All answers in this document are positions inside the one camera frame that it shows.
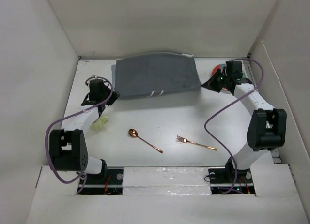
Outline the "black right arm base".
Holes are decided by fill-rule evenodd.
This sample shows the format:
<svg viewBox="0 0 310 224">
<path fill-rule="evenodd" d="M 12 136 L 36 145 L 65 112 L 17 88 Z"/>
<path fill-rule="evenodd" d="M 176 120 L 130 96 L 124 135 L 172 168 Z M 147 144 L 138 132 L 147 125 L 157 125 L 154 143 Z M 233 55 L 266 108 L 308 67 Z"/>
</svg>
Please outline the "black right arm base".
<svg viewBox="0 0 310 224">
<path fill-rule="evenodd" d="M 234 182 L 234 172 L 228 176 L 223 167 L 211 167 L 204 180 L 210 184 L 211 195 L 256 194 L 250 169 L 238 172 Z"/>
</svg>

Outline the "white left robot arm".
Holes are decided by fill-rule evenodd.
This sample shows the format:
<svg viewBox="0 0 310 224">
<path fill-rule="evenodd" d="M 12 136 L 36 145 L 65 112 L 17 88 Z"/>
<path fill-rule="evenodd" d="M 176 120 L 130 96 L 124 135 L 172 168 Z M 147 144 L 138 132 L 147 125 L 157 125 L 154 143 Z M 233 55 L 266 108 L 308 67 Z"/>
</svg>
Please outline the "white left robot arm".
<svg viewBox="0 0 310 224">
<path fill-rule="evenodd" d="M 61 129 L 48 129 L 46 150 L 50 167 L 55 172 L 77 171 L 91 174 L 96 183 L 108 179 L 105 162 L 88 155 L 85 133 L 99 121 L 106 106 L 111 106 L 119 97 L 110 81 L 92 76 L 85 81 L 89 92 L 80 105 L 80 111 L 61 121 L 70 122 Z"/>
</svg>

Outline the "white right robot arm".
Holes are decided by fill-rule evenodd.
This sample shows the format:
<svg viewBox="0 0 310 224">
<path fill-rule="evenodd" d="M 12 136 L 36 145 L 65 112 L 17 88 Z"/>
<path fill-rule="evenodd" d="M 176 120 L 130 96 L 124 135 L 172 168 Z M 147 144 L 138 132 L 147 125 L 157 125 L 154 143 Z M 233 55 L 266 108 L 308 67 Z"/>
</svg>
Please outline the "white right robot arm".
<svg viewBox="0 0 310 224">
<path fill-rule="evenodd" d="M 229 182 L 240 179 L 241 172 L 250 169 L 265 152 L 283 146 L 286 136 L 286 111 L 273 107 L 259 94 L 261 81 L 253 84 L 243 76 L 242 61 L 242 58 L 227 61 L 223 69 L 218 69 L 202 84 L 203 88 L 215 92 L 226 88 L 251 115 L 246 144 L 225 165 L 224 177 Z"/>
</svg>

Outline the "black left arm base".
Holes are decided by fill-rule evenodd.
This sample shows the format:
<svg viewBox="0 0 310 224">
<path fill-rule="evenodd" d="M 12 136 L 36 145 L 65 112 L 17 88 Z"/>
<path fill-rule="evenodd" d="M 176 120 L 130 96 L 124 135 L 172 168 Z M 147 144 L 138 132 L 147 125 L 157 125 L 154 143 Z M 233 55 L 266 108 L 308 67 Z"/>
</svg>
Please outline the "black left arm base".
<svg viewBox="0 0 310 224">
<path fill-rule="evenodd" d="M 122 195 L 124 169 L 108 167 L 107 175 L 87 174 L 86 180 L 80 179 L 77 191 L 80 195 Z"/>
</svg>

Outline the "grey cloth placemat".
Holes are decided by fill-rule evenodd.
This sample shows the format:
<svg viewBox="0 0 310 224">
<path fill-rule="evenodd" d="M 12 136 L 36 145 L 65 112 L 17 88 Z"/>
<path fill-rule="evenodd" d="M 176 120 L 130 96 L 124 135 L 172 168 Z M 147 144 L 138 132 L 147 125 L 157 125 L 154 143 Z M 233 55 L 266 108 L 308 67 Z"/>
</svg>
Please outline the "grey cloth placemat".
<svg viewBox="0 0 310 224">
<path fill-rule="evenodd" d="M 112 84 L 123 100 L 197 90 L 201 82 L 193 55 L 146 53 L 116 60 Z"/>
</svg>

